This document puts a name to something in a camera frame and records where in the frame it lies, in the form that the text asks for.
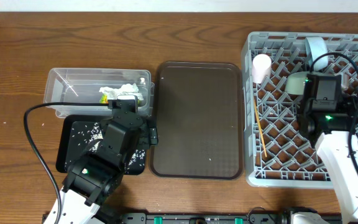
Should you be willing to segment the light green bowl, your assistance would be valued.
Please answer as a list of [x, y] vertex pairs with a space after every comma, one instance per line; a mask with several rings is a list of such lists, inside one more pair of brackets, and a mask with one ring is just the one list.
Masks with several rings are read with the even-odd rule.
[[296, 72], [288, 76], [285, 91], [291, 95], [303, 95], [308, 72]]

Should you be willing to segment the rice grains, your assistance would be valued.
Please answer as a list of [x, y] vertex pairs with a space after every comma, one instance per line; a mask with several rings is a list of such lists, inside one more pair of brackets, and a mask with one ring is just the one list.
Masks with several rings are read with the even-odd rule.
[[[71, 158], [81, 153], [92, 140], [102, 139], [103, 135], [98, 122], [75, 121], [72, 124], [69, 137], [67, 159], [71, 161]], [[137, 149], [129, 162], [129, 170], [143, 169], [145, 166], [145, 157], [145, 150]]]

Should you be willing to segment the pandan snack wrapper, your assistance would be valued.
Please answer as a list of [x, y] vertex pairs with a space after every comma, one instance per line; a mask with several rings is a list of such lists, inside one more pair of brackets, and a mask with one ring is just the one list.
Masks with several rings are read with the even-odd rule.
[[119, 93], [119, 94], [106, 94], [104, 93], [100, 99], [100, 103], [107, 103], [108, 100], [133, 100], [137, 99], [137, 103], [140, 104], [144, 100], [144, 97], [138, 93]]

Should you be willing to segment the light blue bowl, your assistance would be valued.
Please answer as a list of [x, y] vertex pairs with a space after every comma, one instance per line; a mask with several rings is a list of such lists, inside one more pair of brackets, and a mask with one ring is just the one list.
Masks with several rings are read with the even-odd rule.
[[314, 63], [314, 71], [322, 70], [328, 66], [328, 56], [324, 56], [317, 62], [315, 60], [328, 52], [327, 45], [322, 37], [307, 37], [305, 40], [305, 49], [307, 57], [309, 58], [308, 64]]

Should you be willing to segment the white tissue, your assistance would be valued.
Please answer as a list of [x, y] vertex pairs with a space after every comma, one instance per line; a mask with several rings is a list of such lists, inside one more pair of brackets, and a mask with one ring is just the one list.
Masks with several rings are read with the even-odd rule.
[[141, 94], [142, 93], [139, 91], [138, 86], [134, 83], [134, 84], [124, 84], [122, 85], [120, 88], [110, 88], [110, 87], [101, 87], [99, 89], [99, 92], [104, 94], [119, 94], [119, 93], [138, 93]]

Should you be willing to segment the pink cup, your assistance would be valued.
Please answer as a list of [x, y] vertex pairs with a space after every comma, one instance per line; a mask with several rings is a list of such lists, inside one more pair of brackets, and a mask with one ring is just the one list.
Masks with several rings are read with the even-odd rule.
[[256, 84], [261, 84], [265, 77], [271, 73], [272, 60], [267, 54], [258, 54], [252, 60], [252, 79]]

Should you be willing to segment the wooden chopstick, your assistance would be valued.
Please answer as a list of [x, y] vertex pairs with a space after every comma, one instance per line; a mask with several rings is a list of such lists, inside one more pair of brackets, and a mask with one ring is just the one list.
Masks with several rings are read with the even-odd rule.
[[265, 156], [265, 158], [267, 158], [267, 150], [266, 150], [266, 147], [265, 147], [263, 129], [261, 127], [260, 118], [259, 118], [259, 112], [258, 112], [258, 107], [257, 107], [257, 99], [255, 97], [253, 97], [253, 102], [254, 102], [255, 120], [256, 120], [256, 123], [257, 123], [257, 126], [258, 126], [258, 130], [259, 130], [260, 143], [262, 145], [264, 156]]

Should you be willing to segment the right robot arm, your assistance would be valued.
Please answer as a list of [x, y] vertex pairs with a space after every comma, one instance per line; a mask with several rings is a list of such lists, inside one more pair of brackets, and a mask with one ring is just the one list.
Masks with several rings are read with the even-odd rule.
[[308, 72], [297, 113], [300, 134], [322, 160], [343, 223], [358, 223], [358, 99], [341, 90], [341, 77]]

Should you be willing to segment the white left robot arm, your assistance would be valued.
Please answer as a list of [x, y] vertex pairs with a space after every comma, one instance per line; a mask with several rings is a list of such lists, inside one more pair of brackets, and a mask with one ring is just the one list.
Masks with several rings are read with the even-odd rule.
[[158, 143], [157, 130], [137, 113], [137, 97], [109, 100], [101, 138], [90, 141], [67, 169], [45, 223], [88, 223], [121, 184], [133, 154]]

